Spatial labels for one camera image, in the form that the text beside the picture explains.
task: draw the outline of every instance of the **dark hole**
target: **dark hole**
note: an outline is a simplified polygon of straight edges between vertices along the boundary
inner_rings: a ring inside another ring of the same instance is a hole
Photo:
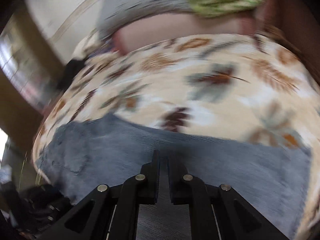
[[[246,233],[250,233],[261,227],[261,223],[246,208],[234,200],[233,205],[239,217],[240,224]]]
[[[65,223],[65,227],[77,233],[81,233],[87,224],[93,206],[94,201],[91,200]]]

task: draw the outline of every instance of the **leaf-print tablecloth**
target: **leaf-print tablecloth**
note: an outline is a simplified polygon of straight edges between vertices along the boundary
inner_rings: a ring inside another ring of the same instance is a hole
[[[282,46],[237,34],[161,41],[120,57],[91,58],[44,122],[33,159],[55,130],[112,111],[148,127],[275,147],[311,147],[300,236],[320,216],[320,96]]]

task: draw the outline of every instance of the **silver screw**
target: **silver screw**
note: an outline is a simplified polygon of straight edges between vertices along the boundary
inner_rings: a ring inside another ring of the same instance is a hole
[[[221,184],[221,189],[224,191],[229,191],[231,190],[231,186],[228,184]]]
[[[183,179],[186,180],[186,181],[190,181],[190,180],[193,179],[193,177],[190,174],[186,174],[186,175],[183,176]]]
[[[145,178],[146,176],[144,176],[143,174],[136,175],[136,180],[144,180]]]
[[[97,190],[100,191],[100,192],[104,192],[104,191],[107,190],[107,188],[108,188],[107,185],[101,184],[101,185],[99,185],[99,186],[97,187]]]

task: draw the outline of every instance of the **wall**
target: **wall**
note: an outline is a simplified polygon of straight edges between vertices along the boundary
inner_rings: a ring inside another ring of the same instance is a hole
[[[25,0],[42,35],[63,63],[96,27],[102,0]]]

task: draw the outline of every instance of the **gray cloth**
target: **gray cloth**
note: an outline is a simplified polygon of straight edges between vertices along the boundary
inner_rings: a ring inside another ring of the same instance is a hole
[[[171,11],[192,12],[192,9],[188,0],[103,0],[97,22],[99,38],[109,37],[140,18]]]
[[[58,128],[37,161],[51,182],[77,203],[97,185],[122,184],[161,153],[159,200],[140,206],[137,239],[190,239],[187,206],[169,200],[166,155],[178,153],[189,173],[205,183],[230,184],[293,239],[307,194],[310,151],[152,129],[106,114]]]

